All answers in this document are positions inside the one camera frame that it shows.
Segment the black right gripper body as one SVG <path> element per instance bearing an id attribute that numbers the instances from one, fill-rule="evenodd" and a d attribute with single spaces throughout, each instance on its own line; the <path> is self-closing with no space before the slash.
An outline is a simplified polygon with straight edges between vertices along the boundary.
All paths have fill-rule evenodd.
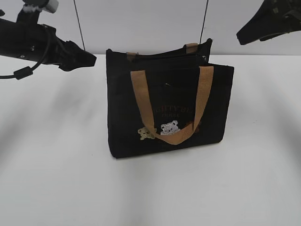
<path id="1" fill-rule="evenodd" d="M 297 24 L 301 25 L 300 0 L 264 0 L 265 24 Z"/>

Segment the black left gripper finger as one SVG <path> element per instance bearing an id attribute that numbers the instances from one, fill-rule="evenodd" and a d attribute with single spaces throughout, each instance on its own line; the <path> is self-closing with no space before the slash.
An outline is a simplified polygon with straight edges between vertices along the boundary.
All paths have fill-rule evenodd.
<path id="1" fill-rule="evenodd" d="M 83 49 L 72 41 L 58 39 L 60 46 L 59 69 L 70 72 L 84 67 L 93 67 L 97 57 Z"/>

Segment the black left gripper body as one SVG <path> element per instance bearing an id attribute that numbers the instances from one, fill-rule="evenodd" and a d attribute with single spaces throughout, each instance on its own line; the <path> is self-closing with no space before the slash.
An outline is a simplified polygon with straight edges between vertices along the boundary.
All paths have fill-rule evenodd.
<path id="1" fill-rule="evenodd" d="M 67 51 L 64 48 L 63 41 L 56 36 L 54 27 L 39 24 L 30 38 L 28 60 L 35 62 L 31 68 L 38 68 L 40 65 L 63 67 Z"/>

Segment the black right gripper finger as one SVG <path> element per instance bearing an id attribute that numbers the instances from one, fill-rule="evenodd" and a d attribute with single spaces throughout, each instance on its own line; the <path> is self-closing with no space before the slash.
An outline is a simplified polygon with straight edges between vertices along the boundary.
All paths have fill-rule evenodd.
<path id="1" fill-rule="evenodd" d="M 236 36 L 240 45 L 259 41 L 266 41 L 277 36 L 301 30 L 301 25 L 273 23 L 265 24 L 265 7 L 261 4 L 255 15 L 237 32 Z"/>

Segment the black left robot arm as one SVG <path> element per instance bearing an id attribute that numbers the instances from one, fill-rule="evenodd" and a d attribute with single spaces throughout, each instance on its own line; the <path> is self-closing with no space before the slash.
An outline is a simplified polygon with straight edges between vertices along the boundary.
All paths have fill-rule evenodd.
<path id="1" fill-rule="evenodd" d="M 65 72 L 95 65 L 96 56 L 58 38 L 56 28 L 38 23 L 39 16 L 39 11 L 22 9 L 15 22 L 0 20 L 1 56 L 56 65 Z"/>

